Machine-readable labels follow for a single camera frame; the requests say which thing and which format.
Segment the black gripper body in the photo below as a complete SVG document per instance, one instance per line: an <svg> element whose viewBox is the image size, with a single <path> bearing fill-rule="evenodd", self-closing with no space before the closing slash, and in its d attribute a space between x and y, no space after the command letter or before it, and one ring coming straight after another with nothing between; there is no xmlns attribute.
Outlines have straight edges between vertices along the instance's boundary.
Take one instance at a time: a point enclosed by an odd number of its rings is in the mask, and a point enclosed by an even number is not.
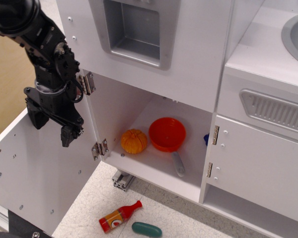
<svg viewBox="0 0 298 238"><path fill-rule="evenodd" d="M24 88L26 104L39 108L49 119L61 126L69 125L77 135L83 132L83 118L75 108L75 103L83 99L83 89L78 83L67 83L57 91L43 85Z"/></svg>

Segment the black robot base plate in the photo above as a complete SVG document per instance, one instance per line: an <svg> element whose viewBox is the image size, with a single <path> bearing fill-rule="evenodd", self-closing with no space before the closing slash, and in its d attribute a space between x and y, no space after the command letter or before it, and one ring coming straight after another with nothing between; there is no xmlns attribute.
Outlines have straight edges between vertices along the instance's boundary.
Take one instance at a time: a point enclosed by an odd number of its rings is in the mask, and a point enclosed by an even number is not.
<svg viewBox="0 0 298 238"><path fill-rule="evenodd" d="M51 238L42 229L8 210L8 231L20 238Z"/></svg>

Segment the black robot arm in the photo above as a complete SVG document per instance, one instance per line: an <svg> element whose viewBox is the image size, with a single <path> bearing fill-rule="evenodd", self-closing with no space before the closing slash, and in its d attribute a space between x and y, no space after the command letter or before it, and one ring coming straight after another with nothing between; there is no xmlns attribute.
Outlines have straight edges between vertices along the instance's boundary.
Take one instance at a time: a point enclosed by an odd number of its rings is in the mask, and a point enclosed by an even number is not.
<svg viewBox="0 0 298 238"><path fill-rule="evenodd" d="M68 147L83 130L75 109L83 88L76 79L79 62L64 34L38 0L0 0L0 35L23 47L34 66L35 86L24 89L32 124L37 129L50 119L60 124L62 146Z"/></svg>

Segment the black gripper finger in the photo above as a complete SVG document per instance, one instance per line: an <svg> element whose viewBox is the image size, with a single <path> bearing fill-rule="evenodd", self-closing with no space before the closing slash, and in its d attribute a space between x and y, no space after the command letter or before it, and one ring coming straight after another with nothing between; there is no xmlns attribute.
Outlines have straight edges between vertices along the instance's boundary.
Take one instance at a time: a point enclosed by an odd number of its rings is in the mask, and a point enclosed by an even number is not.
<svg viewBox="0 0 298 238"><path fill-rule="evenodd" d="M49 117L34 105L27 105L27 111L31 122L36 129L41 129L49 121Z"/></svg>
<svg viewBox="0 0 298 238"><path fill-rule="evenodd" d="M63 147L69 147L70 143L77 139L77 133L72 126L65 125L61 128L61 141Z"/></svg>

